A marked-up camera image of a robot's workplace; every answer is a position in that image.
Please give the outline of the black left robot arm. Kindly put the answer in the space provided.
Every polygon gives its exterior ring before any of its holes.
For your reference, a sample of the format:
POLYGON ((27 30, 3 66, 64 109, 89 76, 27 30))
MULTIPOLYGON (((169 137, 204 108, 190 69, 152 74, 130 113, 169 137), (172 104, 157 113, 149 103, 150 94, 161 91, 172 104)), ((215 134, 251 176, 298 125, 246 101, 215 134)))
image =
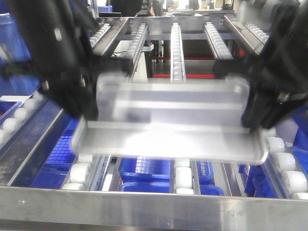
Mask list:
POLYGON ((2 73, 29 75, 40 81, 39 92, 72 117, 98 118, 96 88, 106 71, 122 71, 126 60, 96 55, 89 32, 99 23, 79 0, 8 0, 31 58, 7 63, 2 73))

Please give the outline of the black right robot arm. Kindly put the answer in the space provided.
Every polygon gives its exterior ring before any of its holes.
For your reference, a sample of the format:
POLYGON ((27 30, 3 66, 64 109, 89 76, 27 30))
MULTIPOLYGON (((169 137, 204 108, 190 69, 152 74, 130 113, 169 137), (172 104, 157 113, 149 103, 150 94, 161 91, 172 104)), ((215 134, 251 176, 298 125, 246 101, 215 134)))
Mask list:
POLYGON ((308 103, 308 2, 269 0, 257 18, 270 24, 260 54, 216 60, 213 72, 246 78, 250 89, 241 124, 270 129, 308 103))

